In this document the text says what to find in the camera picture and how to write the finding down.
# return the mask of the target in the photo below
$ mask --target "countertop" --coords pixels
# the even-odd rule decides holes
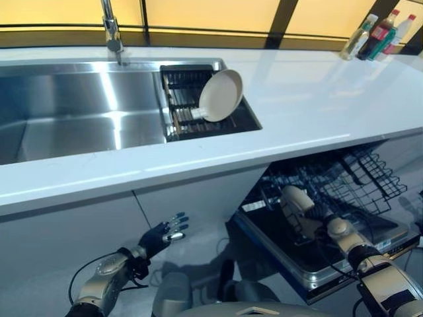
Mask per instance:
[[[238,71],[262,129],[0,166],[0,215],[252,168],[423,131],[423,59],[334,52],[127,48],[129,57],[218,57]],[[10,61],[105,58],[105,48],[26,48]]]

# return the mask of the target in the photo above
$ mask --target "sink basin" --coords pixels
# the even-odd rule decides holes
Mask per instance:
[[[214,134],[174,136],[174,116],[161,83],[161,67],[169,65],[225,68],[219,59],[0,67],[0,164],[223,134],[216,128]],[[238,116],[251,125],[243,131],[259,128],[247,105]]]

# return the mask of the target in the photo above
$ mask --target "wire rack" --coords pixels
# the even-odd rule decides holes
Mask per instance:
[[[243,209],[280,208],[282,188],[294,185],[305,190],[315,203],[351,220],[367,221],[389,211],[389,200],[407,191],[407,186],[372,150],[354,147],[273,163],[244,200]],[[298,234],[294,240],[301,244],[306,241],[300,234],[301,224],[290,217],[297,216],[286,218]]]
[[[170,124],[166,126],[167,141],[193,139],[212,135],[259,129],[254,120],[246,117],[244,100],[228,118],[219,122],[194,119],[191,110],[198,108],[201,92],[215,71],[202,65],[194,69],[163,67],[161,81],[167,97]]]

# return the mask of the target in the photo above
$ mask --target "plastic bottle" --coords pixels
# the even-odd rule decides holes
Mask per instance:
[[[369,31],[377,21],[377,15],[368,15],[363,24],[351,35],[345,44],[339,56],[349,61],[357,55],[360,48],[363,47],[365,41],[369,38]]]
[[[394,50],[395,46],[399,44],[404,35],[407,34],[407,32],[410,30],[411,24],[415,18],[415,15],[409,15],[406,20],[398,24],[397,33],[395,34],[395,37],[392,42],[388,44],[388,46],[383,50],[384,54],[392,54],[392,51]]]
[[[382,52],[389,45],[389,43],[392,42],[396,33],[397,28],[390,29],[388,35],[386,35],[386,37],[375,46],[373,51],[371,51],[368,59],[373,61],[379,55],[379,53]]]
[[[391,14],[387,18],[384,18],[376,26],[375,30],[371,33],[369,40],[358,53],[358,58],[365,60],[369,57],[371,51],[373,51],[376,45],[378,45],[378,43],[380,43],[380,41],[382,41],[386,37],[386,35],[388,35],[388,32],[390,31],[390,29],[392,29],[394,25],[394,20],[398,14],[399,10],[392,10]]]

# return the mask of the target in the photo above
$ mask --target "faucet spout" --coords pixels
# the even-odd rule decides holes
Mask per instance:
[[[106,46],[116,56],[116,61],[121,64],[121,53],[124,45],[120,39],[118,20],[113,15],[110,0],[101,0],[103,8],[103,24],[106,29]]]

